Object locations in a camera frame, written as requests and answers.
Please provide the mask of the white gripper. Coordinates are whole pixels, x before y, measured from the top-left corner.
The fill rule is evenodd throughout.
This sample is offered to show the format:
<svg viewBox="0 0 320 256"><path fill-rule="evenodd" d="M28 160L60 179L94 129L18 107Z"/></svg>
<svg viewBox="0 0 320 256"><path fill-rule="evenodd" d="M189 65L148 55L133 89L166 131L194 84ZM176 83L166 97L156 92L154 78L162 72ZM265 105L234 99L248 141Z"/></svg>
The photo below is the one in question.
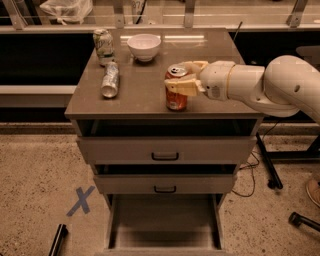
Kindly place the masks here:
<svg viewBox="0 0 320 256"><path fill-rule="evenodd" d="M172 93L184 96L197 96L203 93L212 100L226 101L230 72L235 66L233 61L185 61L182 65L190 75L166 79L164 84Z"/></svg>

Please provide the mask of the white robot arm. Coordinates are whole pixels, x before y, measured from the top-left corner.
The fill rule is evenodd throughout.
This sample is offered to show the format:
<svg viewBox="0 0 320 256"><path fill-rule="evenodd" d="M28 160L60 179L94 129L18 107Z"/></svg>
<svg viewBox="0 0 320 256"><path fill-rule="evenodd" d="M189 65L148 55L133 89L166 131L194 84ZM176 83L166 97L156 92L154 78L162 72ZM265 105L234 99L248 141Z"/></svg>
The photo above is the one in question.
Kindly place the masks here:
<svg viewBox="0 0 320 256"><path fill-rule="evenodd" d="M173 76L164 84L172 93L237 100L275 117L301 111L320 124L320 72L298 57L280 56L266 67L233 61L187 61L169 70Z"/></svg>

